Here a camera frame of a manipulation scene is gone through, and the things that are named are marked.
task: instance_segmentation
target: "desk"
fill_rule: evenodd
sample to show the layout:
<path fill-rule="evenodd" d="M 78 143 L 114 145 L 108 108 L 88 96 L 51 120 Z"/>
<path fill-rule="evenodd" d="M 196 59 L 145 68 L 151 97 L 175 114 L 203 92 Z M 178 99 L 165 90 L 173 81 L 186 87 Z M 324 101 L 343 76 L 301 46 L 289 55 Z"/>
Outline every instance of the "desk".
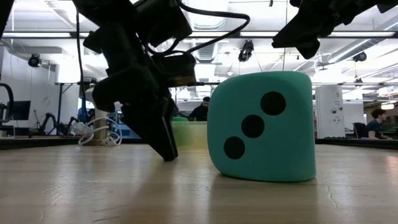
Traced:
<path fill-rule="evenodd" d="M 208 151 L 164 162 L 146 145 L 0 151 L 9 223 L 396 223 L 398 151 L 317 145 L 316 179 L 232 179 Z"/>
<path fill-rule="evenodd" d="M 14 127 L 11 125 L 1 125 L 0 126 L 0 137 L 8 137 L 9 133 L 14 132 Z"/>
<path fill-rule="evenodd" d="M 398 138 L 398 133 L 395 131 L 381 131 L 380 133 L 382 133 L 383 135 L 390 137 L 390 138 L 394 138 L 394 139 Z"/>

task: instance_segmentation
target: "computer monitor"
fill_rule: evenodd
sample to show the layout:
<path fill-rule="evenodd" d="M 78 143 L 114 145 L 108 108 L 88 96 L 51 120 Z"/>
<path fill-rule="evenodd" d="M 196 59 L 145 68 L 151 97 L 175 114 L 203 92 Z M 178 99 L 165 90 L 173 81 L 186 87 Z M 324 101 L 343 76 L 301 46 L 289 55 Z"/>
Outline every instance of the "computer monitor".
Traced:
<path fill-rule="evenodd" d="M 12 119 L 18 121 L 29 120 L 30 112 L 30 101 L 14 101 L 14 109 L 12 112 Z"/>

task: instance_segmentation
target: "office chair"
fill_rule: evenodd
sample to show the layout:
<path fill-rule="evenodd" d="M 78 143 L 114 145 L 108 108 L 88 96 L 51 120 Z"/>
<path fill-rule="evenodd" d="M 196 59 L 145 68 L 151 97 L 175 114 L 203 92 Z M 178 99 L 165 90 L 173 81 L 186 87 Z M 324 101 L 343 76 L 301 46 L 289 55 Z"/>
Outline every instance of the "office chair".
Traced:
<path fill-rule="evenodd" d="M 356 138 L 361 139 L 365 138 L 368 135 L 366 134 L 366 125 L 364 123 L 353 123 L 354 125 L 354 135 Z"/>

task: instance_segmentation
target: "pipe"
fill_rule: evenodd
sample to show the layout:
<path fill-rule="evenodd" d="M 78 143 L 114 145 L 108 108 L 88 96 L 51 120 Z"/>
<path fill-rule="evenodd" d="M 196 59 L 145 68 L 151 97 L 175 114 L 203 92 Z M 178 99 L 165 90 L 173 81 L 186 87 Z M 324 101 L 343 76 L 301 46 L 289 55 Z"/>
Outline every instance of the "pipe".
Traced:
<path fill-rule="evenodd" d="M 49 9 L 50 12 L 52 12 L 55 16 L 57 16 L 62 22 L 64 22 L 68 27 L 70 27 L 72 30 L 76 30 L 76 25 L 72 24 L 70 21 L 66 20 L 64 17 L 62 17 L 57 11 L 55 11 L 51 5 L 49 4 L 48 1 L 41 1 L 44 3 L 45 6 Z"/>
<path fill-rule="evenodd" d="M 396 30 L 398 27 L 398 16 L 388 20 L 383 23 L 375 30 L 383 30 L 383 31 L 391 31 Z M 381 42 L 385 41 L 385 39 L 366 39 L 366 40 L 355 40 L 354 42 L 348 44 L 347 46 L 341 48 L 335 53 L 331 54 L 328 57 L 328 63 L 338 63 L 347 58 L 353 57 L 366 49 L 369 49 Z"/>
<path fill-rule="evenodd" d="M 389 65 L 389 66 L 384 67 L 382 69 L 379 69 L 378 71 L 375 71 L 375 72 L 369 72 L 369 73 L 366 73 L 364 75 L 360 75 L 357 78 L 354 78 L 353 80 L 356 80 L 358 78 L 371 78 L 371 77 L 375 77 L 377 75 L 382 75 L 382 74 L 387 73 L 387 72 L 392 72 L 394 70 L 398 70 L 398 63 L 395 63 L 393 65 Z"/>
<path fill-rule="evenodd" d="M 387 79 L 387 80 L 384 80 L 383 82 L 380 82 L 380 84 L 382 84 L 383 86 L 384 86 L 384 85 L 390 86 L 389 83 L 387 83 L 387 82 L 391 82 L 391 81 L 398 81 L 398 78 L 389 78 L 389 79 Z M 360 87 L 355 88 L 354 90 L 347 91 L 347 92 L 345 92 L 345 93 L 351 93 L 352 91 L 355 91 L 355 90 L 364 90 L 364 89 L 370 88 L 370 87 L 372 87 L 372 86 L 373 86 L 373 85 L 371 85 L 371 86 L 363 85 L 363 86 L 360 86 Z"/>
<path fill-rule="evenodd" d="M 293 72 L 296 72 L 297 70 L 299 70 L 301 67 L 303 67 L 306 63 L 308 62 L 308 60 L 306 60 L 305 62 L 303 62 L 301 65 L 299 65 L 297 68 L 293 69 Z"/>

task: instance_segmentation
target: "security camera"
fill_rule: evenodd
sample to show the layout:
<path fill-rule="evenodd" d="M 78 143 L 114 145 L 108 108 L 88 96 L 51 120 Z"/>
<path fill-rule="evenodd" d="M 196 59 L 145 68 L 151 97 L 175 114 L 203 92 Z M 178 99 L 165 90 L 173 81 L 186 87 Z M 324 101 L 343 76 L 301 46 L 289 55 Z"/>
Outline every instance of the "security camera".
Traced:
<path fill-rule="evenodd" d="M 247 62 L 251 57 L 251 53 L 254 51 L 254 44 L 251 40 L 245 40 L 241 53 L 239 53 L 238 60 L 240 62 Z"/>
<path fill-rule="evenodd" d="M 364 62 L 367 58 L 368 58 L 368 56 L 366 55 L 366 53 L 361 52 L 353 57 L 353 61 L 354 62 Z"/>
<path fill-rule="evenodd" d="M 39 68 L 42 66 L 42 60 L 39 54 L 32 54 L 29 61 L 27 62 L 30 67 Z"/>
<path fill-rule="evenodd" d="M 355 79 L 354 83 L 363 83 L 362 78 Z"/>

